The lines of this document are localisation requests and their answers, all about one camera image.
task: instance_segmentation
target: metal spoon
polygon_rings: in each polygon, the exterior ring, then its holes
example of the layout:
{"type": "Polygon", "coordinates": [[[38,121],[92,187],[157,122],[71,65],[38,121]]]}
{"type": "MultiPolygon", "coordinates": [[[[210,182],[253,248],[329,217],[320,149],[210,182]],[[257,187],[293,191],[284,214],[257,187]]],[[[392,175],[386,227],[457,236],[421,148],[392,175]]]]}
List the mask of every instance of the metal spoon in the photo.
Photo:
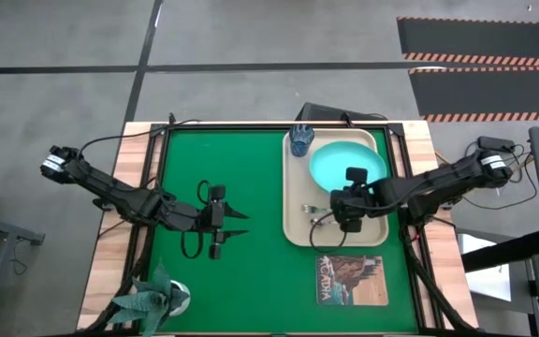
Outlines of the metal spoon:
{"type": "Polygon", "coordinates": [[[336,221],[336,220],[330,220],[328,222],[322,222],[322,221],[319,221],[319,218],[313,218],[309,222],[313,226],[318,226],[318,227],[321,227],[323,225],[337,225],[338,224],[338,221],[336,221]]]}
{"type": "Polygon", "coordinates": [[[302,204],[302,205],[300,205],[300,209],[301,209],[303,212],[306,212],[306,213],[330,212],[329,209],[320,208],[320,207],[315,207],[315,206],[307,205],[307,204],[302,204]]]}

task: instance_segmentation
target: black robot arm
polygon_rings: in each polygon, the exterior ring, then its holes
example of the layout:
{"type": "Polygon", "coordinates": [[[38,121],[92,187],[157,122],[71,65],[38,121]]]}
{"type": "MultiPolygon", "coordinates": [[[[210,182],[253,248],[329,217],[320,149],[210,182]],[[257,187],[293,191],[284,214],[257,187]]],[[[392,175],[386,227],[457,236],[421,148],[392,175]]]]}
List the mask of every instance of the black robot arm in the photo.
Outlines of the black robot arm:
{"type": "Polygon", "coordinates": [[[384,178],[369,184],[365,169],[349,168],[346,179],[353,184],[330,193],[330,208],[346,232],[359,232],[364,215],[378,217],[400,209],[407,223],[414,225],[436,214],[441,204],[458,202],[474,188],[502,187],[512,175],[499,155],[486,151],[411,178],[384,178]]]}
{"type": "MultiPolygon", "coordinates": [[[[210,198],[204,200],[205,205],[199,210],[178,201],[176,196],[161,188],[135,188],[119,181],[92,167],[77,149],[53,146],[50,153],[40,167],[43,176],[57,183],[80,185],[99,196],[99,199],[94,200],[95,205],[101,207],[101,201],[112,204],[124,220],[134,225],[154,227],[159,224],[168,230],[210,233],[210,258],[220,257],[220,245],[228,238],[246,232],[222,231],[225,216],[248,218],[223,202],[226,190],[222,185],[209,187],[210,198]]],[[[190,257],[200,254],[201,244],[202,242],[199,242],[197,253],[190,257]]]]}

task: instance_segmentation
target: beige tray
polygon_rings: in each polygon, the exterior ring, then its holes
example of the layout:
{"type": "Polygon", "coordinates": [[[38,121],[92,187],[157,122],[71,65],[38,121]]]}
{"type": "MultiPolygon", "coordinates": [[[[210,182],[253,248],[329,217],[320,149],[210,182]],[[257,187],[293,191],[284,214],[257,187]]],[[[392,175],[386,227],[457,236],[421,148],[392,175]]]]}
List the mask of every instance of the beige tray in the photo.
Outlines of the beige tray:
{"type": "MultiPolygon", "coordinates": [[[[329,208],[329,193],[324,191],[311,176],[309,162],[316,150],[333,141],[346,140],[366,145],[376,151],[373,136],[360,129],[322,129],[315,128],[315,138],[309,152],[303,157],[290,153],[288,134],[282,142],[283,162],[283,224],[284,235],[292,243],[299,246],[311,246],[309,231],[311,219],[321,217],[324,213],[305,213],[302,204],[329,208]]],[[[334,220],[329,217],[325,222],[334,220]]],[[[359,233],[349,233],[344,242],[346,247],[372,247],[381,244],[388,237],[388,220],[385,216],[370,219],[363,217],[363,225],[359,233]]],[[[342,240],[342,231],[338,224],[328,224],[313,232],[313,244],[316,246],[337,246],[342,240]]]]}

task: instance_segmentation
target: potted plant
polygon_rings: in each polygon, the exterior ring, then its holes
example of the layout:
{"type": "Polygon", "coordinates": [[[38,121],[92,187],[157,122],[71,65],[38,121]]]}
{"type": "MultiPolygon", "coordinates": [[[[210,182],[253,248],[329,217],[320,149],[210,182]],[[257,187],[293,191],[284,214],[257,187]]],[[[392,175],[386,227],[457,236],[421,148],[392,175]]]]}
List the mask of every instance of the potted plant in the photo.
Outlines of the potted plant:
{"type": "Polygon", "coordinates": [[[145,283],[132,279],[136,294],[119,296],[111,301],[122,309],[109,319],[109,323],[125,323],[144,319],[144,337],[151,337],[170,317],[182,314],[190,304],[190,291],[180,282],[169,278],[160,262],[153,279],[145,283]]]}

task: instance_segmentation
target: gray floor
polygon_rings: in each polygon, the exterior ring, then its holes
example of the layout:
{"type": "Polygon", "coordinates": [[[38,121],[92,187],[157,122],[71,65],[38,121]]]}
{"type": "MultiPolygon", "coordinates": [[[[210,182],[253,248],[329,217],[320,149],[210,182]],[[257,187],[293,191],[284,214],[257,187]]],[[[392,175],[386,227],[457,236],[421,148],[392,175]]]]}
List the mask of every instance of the gray floor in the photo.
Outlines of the gray floor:
{"type": "MultiPolygon", "coordinates": [[[[153,0],[0,0],[0,66],[136,65],[153,0]]],[[[166,0],[151,65],[402,61],[397,16],[539,21],[539,0],[166,0]]],[[[70,332],[101,217],[92,196],[39,176],[52,144],[80,146],[122,129],[133,74],[0,75],[0,218],[47,233],[21,246],[28,272],[0,294],[0,336],[70,332]]],[[[303,102],[418,119],[404,70],[149,74],[135,119],[282,120],[303,102]]],[[[526,144],[534,122],[434,124],[435,148],[450,159],[480,135],[526,144]]],[[[117,143],[87,153],[111,170],[117,143]]],[[[482,204],[528,196],[527,180],[475,191],[482,204]]],[[[539,228],[539,198],[503,211],[461,202],[460,227],[509,236],[539,228]]],[[[490,331],[527,334],[525,316],[481,308],[490,331]]]]}

